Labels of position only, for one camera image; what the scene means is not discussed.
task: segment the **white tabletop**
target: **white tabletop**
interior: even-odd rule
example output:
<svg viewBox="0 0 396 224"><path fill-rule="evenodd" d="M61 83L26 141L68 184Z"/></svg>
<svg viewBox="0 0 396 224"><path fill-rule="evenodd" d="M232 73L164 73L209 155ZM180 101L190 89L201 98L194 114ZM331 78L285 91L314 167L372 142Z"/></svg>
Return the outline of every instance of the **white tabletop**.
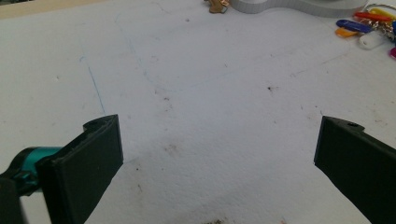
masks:
<svg viewBox="0 0 396 224"><path fill-rule="evenodd" d="M119 114L125 163L87 223L369 223L313 159L322 115L396 146L394 46L335 22L191 0L0 20L0 168ZM41 194L23 202L50 223Z"/></svg>

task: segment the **beige strip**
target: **beige strip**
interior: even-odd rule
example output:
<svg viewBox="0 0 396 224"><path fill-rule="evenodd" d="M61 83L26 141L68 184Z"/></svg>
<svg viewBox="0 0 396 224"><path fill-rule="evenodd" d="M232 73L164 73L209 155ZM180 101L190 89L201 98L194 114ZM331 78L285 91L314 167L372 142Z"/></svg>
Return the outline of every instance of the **beige strip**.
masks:
<svg viewBox="0 0 396 224"><path fill-rule="evenodd" d="M3 5L0 6L0 20L104 1L106 0L35 0Z"/></svg>

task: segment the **brown object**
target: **brown object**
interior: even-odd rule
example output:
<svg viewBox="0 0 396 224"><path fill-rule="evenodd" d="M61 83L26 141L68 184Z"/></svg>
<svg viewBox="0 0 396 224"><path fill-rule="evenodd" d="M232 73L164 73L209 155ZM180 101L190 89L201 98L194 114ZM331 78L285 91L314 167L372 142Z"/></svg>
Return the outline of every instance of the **brown object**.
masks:
<svg viewBox="0 0 396 224"><path fill-rule="evenodd" d="M206 2L209 1L210 2L210 9L209 12L210 13L224 13L225 11L227 11L227 7L225 7L220 0L205 0Z"/></svg>

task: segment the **blue line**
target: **blue line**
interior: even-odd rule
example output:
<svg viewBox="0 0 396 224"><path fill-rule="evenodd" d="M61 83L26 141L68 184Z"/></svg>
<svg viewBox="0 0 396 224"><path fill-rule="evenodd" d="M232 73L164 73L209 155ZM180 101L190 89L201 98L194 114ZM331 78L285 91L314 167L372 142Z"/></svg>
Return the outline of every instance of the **blue line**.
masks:
<svg viewBox="0 0 396 224"><path fill-rule="evenodd" d="M102 98L100 97L100 93L99 93L98 87L96 86L95 78L93 77L93 73L92 73L91 68L89 66L88 66L88 71L90 72L91 79L92 79L92 82L93 82L93 86L95 87L96 93L98 94L100 106L102 107L103 113L106 114L105 107L103 106L103 103L102 103Z"/></svg>

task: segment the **gray curved object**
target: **gray curved object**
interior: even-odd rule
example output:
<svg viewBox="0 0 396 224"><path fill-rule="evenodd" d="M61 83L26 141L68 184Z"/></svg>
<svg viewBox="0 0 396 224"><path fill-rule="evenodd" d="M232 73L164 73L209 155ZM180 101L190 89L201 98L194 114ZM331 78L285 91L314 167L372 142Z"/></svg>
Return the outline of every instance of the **gray curved object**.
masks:
<svg viewBox="0 0 396 224"><path fill-rule="evenodd" d="M271 7L289 7L314 16L350 17L362 9L368 0L231 0L238 11L255 14Z"/></svg>

